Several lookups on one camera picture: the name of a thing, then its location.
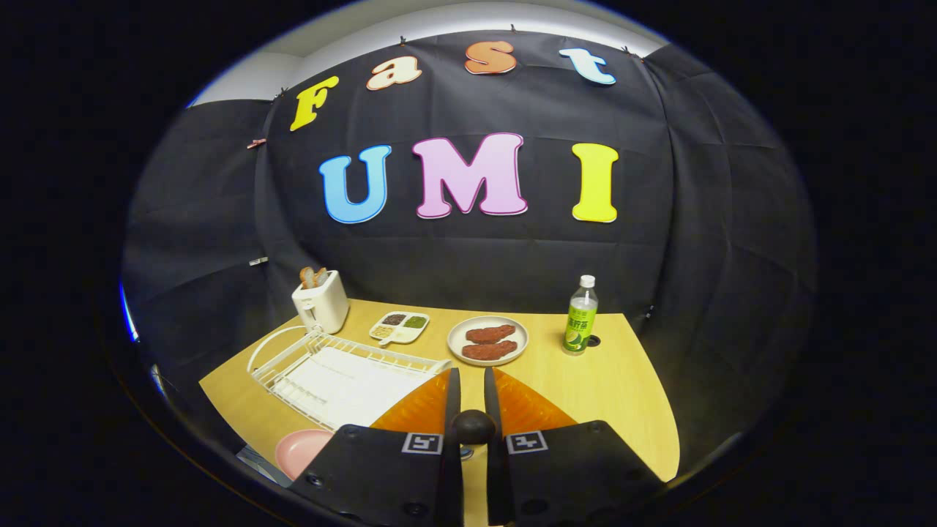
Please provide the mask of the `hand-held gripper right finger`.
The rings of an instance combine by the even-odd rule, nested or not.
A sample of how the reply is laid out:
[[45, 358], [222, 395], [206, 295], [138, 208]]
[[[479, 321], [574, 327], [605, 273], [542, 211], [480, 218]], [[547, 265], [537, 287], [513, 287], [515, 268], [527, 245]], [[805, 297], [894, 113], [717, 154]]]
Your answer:
[[665, 487], [605, 421], [573, 422], [498, 368], [483, 386], [490, 525], [609, 525]]

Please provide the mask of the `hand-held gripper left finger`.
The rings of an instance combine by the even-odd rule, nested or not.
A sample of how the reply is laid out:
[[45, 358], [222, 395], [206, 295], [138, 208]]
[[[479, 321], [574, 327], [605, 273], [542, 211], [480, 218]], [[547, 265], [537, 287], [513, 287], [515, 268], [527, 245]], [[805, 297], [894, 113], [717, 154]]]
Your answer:
[[459, 371], [441, 371], [370, 427], [339, 427], [290, 491], [365, 526], [464, 525], [460, 403]]

